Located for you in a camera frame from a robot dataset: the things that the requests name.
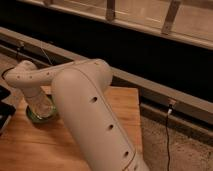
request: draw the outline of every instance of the black wall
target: black wall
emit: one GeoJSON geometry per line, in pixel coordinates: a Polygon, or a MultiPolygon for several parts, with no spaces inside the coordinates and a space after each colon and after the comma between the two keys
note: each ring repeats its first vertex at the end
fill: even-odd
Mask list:
{"type": "Polygon", "coordinates": [[[14,0],[0,26],[213,102],[213,51],[14,0]]]}

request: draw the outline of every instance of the floor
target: floor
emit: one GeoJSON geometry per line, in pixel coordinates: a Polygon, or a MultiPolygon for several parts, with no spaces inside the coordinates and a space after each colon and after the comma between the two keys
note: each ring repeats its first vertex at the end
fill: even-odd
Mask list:
{"type": "MultiPolygon", "coordinates": [[[[15,60],[0,54],[0,73],[14,65],[16,65],[15,60]]],[[[2,78],[0,78],[0,84],[12,93],[4,101],[17,106],[22,98],[20,91],[9,87],[2,78]]],[[[141,111],[144,159],[151,171],[166,171],[168,154],[165,125],[146,117],[149,114],[158,112],[162,111],[148,108],[141,111]]],[[[213,171],[213,146],[192,139],[175,129],[169,129],[169,137],[170,171],[213,171]]]]}

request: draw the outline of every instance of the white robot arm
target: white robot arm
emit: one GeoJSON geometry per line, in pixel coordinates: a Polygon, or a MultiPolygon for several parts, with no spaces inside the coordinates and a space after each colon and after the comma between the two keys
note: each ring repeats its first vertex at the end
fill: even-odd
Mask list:
{"type": "Polygon", "coordinates": [[[55,106],[93,171],[148,171],[103,96],[112,73],[100,59],[71,62],[37,70],[23,61],[5,74],[6,82],[22,90],[41,118],[51,104],[41,85],[51,85],[55,106]]]}

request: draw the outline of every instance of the table surface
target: table surface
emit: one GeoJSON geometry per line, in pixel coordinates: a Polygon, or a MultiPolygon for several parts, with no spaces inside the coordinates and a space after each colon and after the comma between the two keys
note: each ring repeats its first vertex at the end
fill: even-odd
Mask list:
{"type": "MultiPolygon", "coordinates": [[[[105,92],[112,110],[136,148],[142,152],[138,92],[110,87],[105,92]]],[[[82,154],[61,119],[32,124],[21,101],[16,114],[0,137],[0,171],[89,171],[82,154]]]]}

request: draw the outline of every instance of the green object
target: green object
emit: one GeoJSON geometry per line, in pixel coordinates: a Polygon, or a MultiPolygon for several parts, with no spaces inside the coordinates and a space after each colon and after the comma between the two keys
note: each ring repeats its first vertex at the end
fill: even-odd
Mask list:
{"type": "Polygon", "coordinates": [[[52,104],[53,104],[51,114],[48,117],[44,118],[44,117],[38,116],[36,113],[34,113],[30,109],[29,106],[27,106],[26,115],[27,115],[28,119],[31,120],[33,123],[46,123],[46,122],[49,122],[50,120],[54,119],[57,116],[58,112],[57,112],[56,107],[53,103],[51,95],[48,95],[48,98],[52,101],[52,104]]]}

